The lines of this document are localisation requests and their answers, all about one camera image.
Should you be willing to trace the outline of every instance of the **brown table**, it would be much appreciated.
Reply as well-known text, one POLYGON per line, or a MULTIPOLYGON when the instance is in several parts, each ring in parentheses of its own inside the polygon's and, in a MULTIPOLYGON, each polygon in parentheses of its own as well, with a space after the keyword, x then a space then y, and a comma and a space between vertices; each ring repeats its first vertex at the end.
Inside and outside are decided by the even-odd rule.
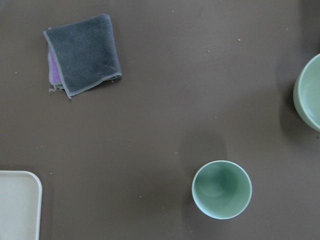
POLYGON ((320 50, 319 1, 0 6, 0 169, 39 176, 41 240, 320 238, 320 133, 292 100, 320 50), (42 31, 102 13, 122 79, 72 100, 48 92, 42 31), (191 197, 197 169, 220 159, 253 184, 230 220, 207 217, 191 197))

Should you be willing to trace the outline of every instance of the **cloth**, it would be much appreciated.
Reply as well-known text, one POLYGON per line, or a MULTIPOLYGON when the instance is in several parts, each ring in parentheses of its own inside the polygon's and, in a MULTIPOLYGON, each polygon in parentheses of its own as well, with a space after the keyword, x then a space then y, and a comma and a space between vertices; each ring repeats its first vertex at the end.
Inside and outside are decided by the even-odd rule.
POLYGON ((122 76, 109 15, 50 27, 43 34, 51 90, 64 89, 71 98, 122 76))

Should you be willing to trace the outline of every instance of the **green bowl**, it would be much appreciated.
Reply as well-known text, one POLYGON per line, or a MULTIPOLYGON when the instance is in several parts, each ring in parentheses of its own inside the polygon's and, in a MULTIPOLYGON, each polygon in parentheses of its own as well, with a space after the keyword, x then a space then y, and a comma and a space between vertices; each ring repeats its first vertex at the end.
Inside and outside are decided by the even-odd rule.
POLYGON ((204 214, 214 219, 231 219, 248 206, 252 184, 241 166, 218 160, 199 169, 191 191, 195 204, 204 214))
POLYGON ((293 101, 303 121, 320 132, 320 54, 300 73, 294 85, 293 101))

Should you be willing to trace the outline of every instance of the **green cup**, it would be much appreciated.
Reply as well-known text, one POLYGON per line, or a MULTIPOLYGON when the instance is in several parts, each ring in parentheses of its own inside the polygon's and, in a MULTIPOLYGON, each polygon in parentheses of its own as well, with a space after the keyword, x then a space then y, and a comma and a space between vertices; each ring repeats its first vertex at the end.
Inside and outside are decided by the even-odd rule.
POLYGON ((192 182, 197 207, 214 219, 231 219, 242 213, 252 196, 246 171, 231 161, 212 161, 202 166, 192 182))
POLYGON ((299 75, 293 101, 305 123, 320 132, 320 54, 312 58, 299 75))

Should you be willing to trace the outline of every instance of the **gray cloth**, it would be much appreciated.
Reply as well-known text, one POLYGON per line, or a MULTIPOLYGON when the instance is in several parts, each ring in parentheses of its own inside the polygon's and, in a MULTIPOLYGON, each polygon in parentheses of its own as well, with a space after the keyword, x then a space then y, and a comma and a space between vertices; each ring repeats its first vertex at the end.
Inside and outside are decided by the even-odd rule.
POLYGON ((109 15, 50 27, 43 34, 69 98, 122 76, 109 15))

